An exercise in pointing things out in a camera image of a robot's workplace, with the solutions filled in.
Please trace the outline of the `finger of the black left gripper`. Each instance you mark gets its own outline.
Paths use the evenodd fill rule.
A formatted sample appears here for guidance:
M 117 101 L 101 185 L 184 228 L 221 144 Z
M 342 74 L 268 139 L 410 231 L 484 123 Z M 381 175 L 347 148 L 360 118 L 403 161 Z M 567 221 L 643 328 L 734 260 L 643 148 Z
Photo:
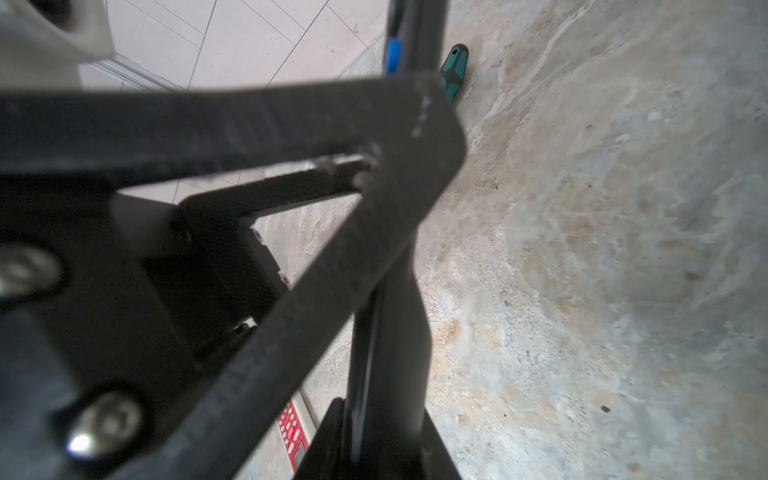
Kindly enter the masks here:
M 359 204 L 377 161 L 385 78 L 203 93 L 5 93 L 5 179 L 100 184 L 247 214 L 285 285 L 198 406 L 154 455 L 105 479 L 229 479 L 366 300 L 374 232 Z

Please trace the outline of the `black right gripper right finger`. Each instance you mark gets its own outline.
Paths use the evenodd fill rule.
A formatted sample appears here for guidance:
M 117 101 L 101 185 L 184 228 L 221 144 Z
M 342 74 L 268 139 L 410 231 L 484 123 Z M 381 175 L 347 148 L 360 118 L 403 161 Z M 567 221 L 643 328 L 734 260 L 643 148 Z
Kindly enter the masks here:
M 421 469 L 427 480 L 460 480 L 461 476 L 429 413 L 424 412 L 421 433 Z

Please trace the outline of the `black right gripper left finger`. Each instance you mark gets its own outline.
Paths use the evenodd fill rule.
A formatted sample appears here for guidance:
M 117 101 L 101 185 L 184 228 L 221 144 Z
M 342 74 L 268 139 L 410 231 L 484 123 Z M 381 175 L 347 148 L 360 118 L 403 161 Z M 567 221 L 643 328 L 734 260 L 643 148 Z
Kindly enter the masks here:
M 340 479 L 344 414 L 344 400 L 335 398 L 294 474 L 294 480 Z

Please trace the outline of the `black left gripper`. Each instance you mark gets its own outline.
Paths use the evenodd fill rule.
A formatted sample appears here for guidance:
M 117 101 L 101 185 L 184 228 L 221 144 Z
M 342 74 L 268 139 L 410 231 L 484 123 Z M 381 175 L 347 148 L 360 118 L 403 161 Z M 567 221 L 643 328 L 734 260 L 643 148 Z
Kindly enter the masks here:
M 154 455 L 286 288 L 247 214 L 81 181 L 1 183 L 1 475 Z

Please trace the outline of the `green black screwdriver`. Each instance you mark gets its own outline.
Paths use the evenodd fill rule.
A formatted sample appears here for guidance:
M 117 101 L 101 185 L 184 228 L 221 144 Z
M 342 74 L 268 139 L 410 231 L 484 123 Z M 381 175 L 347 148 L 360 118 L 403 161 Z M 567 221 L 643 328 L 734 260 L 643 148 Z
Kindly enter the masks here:
M 463 88 L 467 74 L 469 49 L 464 44 L 454 45 L 442 67 L 440 84 L 449 101 L 455 102 Z

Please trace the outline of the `black remote control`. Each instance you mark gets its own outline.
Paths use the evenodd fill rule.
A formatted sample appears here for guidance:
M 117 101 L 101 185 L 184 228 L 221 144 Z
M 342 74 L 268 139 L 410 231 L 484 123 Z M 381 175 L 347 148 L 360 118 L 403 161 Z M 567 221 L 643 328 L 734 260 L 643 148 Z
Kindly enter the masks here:
M 356 312 L 343 449 L 353 478 L 424 472 L 422 431 L 432 340 L 414 273 L 417 230 L 465 156 L 439 83 L 447 3 L 397 1 L 386 27 L 385 111 L 369 151 L 377 161 L 359 204 L 374 232 L 366 300 Z

